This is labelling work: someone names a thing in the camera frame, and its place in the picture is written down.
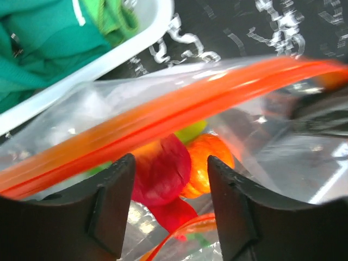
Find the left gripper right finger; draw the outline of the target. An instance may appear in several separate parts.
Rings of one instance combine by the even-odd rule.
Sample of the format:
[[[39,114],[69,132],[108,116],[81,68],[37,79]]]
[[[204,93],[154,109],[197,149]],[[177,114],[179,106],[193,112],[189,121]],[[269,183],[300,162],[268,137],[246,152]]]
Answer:
[[[208,176],[223,260],[255,260],[258,236],[246,195],[234,181],[234,171],[215,156],[208,157]]]

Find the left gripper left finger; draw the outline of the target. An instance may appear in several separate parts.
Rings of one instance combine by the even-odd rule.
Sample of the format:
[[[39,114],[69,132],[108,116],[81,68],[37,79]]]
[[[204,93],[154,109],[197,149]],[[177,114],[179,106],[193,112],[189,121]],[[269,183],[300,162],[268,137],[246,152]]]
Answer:
[[[134,185],[134,156],[125,155],[102,173],[108,179],[98,189],[88,236],[103,250],[119,259]]]

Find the red fake round fruit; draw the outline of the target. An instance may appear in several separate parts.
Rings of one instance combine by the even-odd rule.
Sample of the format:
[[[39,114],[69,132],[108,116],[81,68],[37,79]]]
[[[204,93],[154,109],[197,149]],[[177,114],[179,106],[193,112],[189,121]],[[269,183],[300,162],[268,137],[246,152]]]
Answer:
[[[132,200],[136,202],[147,207],[168,204],[189,181],[190,154],[174,134],[139,147],[132,155],[136,164]]]

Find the red fake chili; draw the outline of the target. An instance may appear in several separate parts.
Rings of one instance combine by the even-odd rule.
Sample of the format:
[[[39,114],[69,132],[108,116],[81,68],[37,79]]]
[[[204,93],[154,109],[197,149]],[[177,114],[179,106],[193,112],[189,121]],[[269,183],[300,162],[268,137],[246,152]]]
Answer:
[[[177,197],[168,204],[151,206],[148,209],[162,228],[169,233],[173,233],[181,225],[198,217],[195,209],[180,197]]]

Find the clear zip top bag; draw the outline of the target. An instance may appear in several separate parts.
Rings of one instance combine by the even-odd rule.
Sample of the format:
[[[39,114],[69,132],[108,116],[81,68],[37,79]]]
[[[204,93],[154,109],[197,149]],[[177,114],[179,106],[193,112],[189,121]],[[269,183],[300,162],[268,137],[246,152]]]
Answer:
[[[84,82],[1,144],[1,260],[347,260],[347,63]]]

